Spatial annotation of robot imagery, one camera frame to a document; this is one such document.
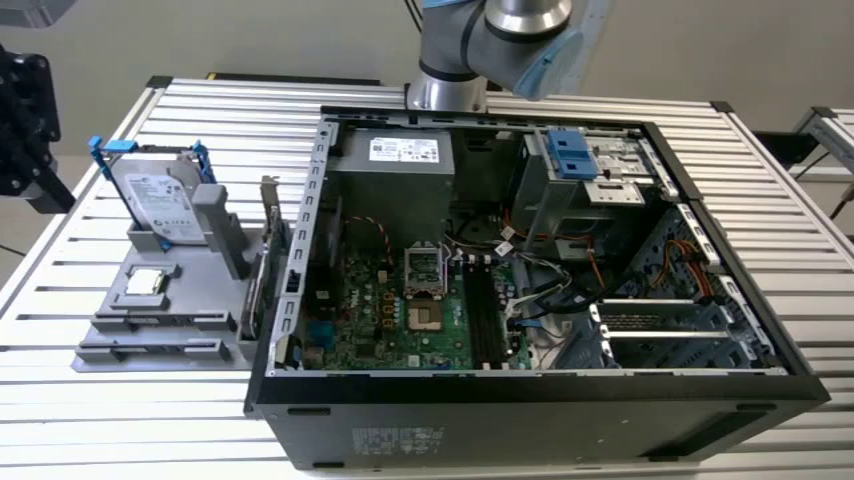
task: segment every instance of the motherboard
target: motherboard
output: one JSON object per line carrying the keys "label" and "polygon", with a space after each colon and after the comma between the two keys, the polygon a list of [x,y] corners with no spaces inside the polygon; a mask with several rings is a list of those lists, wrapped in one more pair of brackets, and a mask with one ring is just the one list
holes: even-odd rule
{"label": "motherboard", "polygon": [[[407,261],[404,255],[395,256],[394,264],[399,268],[392,269],[384,257],[348,252],[340,267],[339,305],[328,318],[316,319],[308,327],[307,368],[479,368],[476,338],[482,332],[472,331],[470,310],[474,305],[467,304],[466,296],[464,271],[470,266],[439,253],[442,278],[435,278],[427,257],[427,249],[412,254],[414,268],[408,271],[407,283],[407,271],[402,268]],[[494,292],[494,305],[487,305],[487,322],[498,335],[492,344],[500,347],[500,367],[527,369],[531,366],[528,352],[524,348],[514,349],[514,345],[527,344],[524,333],[507,332],[499,313],[507,299],[516,295],[510,265],[479,265],[478,271],[488,274]],[[414,293],[412,279],[443,286],[430,292]]]}

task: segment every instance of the green circuit board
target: green circuit board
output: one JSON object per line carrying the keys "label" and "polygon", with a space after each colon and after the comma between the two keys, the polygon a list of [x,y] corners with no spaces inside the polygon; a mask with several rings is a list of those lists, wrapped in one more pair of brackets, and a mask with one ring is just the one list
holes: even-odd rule
{"label": "green circuit board", "polygon": [[[403,255],[395,257],[396,265],[402,265],[402,261]],[[334,332],[327,333],[331,340],[324,341],[323,369],[471,369],[462,274],[448,267],[447,294],[434,302],[432,299],[407,300],[403,296],[403,269],[396,268],[390,272],[387,281],[380,283],[380,268],[382,258],[351,253],[343,260],[342,301],[332,322]],[[510,266],[496,264],[491,272],[495,288],[506,297],[507,289],[515,289]],[[440,325],[434,321],[431,330],[415,330],[411,328],[410,315],[416,314],[424,302],[431,304],[434,312],[440,312]],[[512,369],[530,368],[527,350],[523,348],[507,359],[507,363]]]}

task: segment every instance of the blue drive bracket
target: blue drive bracket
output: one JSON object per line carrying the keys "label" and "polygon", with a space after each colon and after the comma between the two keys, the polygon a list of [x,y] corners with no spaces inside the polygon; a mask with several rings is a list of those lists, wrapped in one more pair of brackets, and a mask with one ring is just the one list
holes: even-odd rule
{"label": "blue drive bracket", "polygon": [[[136,215],[133,214],[133,209],[131,208],[131,204],[128,203],[128,200],[124,196],[124,192],[121,191],[121,186],[116,181],[116,177],[113,176],[112,169],[109,167],[109,164],[113,161],[113,158],[112,158],[113,155],[120,157],[125,153],[136,152],[140,147],[133,140],[111,140],[109,142],[107,142],[107,145],[101,147],[103,141],[104,140],[97,135],[89,138],[89,142],[88,142],[89,156],[92,157],[92,160],[95,161],[95,164],[97,165],[101,171],[101,175],[104,175],[104,178],[107,179],[107,181],[109,181],[109,183],[112,183],[112,186],[116,188],[119,199],[124,204],[124,208],[128,211],[128,215],[131,216],[131,220],[133,222],[133,230],[143,231],[144,230],[143,224],[140,223],[139,219],[136,218]],[[172,248],[172,243],[165,238],[159,238],[157,240],[160,243],[160,248],[163,248],[163,251],[167,251],[169,248]]]}
{"label": "blue drive bracket", "polygon": [[558,166],[563,179],[592,180],[599,176],[599,167],[578,130],[546,132],[546,150]]}
{"label": "blue drive bracket", "polygon": [[199,169],[201,170],[201,181],[204,183],[216,183],[216,177],[213,176],[213,168],[211,167],[211,156],[208,153],[208,147],[201,145],[201,140],[196,140],[196,143],[193,143],[192,151],[199,157]]}

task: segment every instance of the metal slat surface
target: metal slat surface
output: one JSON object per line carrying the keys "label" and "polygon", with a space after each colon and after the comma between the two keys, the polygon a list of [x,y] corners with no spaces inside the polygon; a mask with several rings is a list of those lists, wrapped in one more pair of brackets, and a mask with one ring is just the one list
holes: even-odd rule
{"label": "metal slat surface", "polygon": [[[148,97],[116,135],[176,146],[201,138],[228,188],[228,208],[247,224],[262,220],[262,175],[283,177],[279,193],[292,219],[320,105],[402,105],[398,88],[205,80],[175,80]],[[559,96],[535,104],[494,93],[490,109],[658,123],[833,401],[701,464],[400,470],[359,472],[359,478],[854,477],[850,259],[730,121],[702,102]],[[0,464],[31,465],[8,469],[11,477],[302,477],[267,425],[243,418],[248,372],[79,375],[68,368],[87,317],[129,248],[115,189],[92,170],[87,179],[92,185],[76,212],[57,222],[59,233],[43,242],[48,248],[40,254],[33,248],[20,285],[3,291],[16,298],[0,320],[0,346],[11,347],[0,350]],[[793,261],[798,256],[806,260]]]}

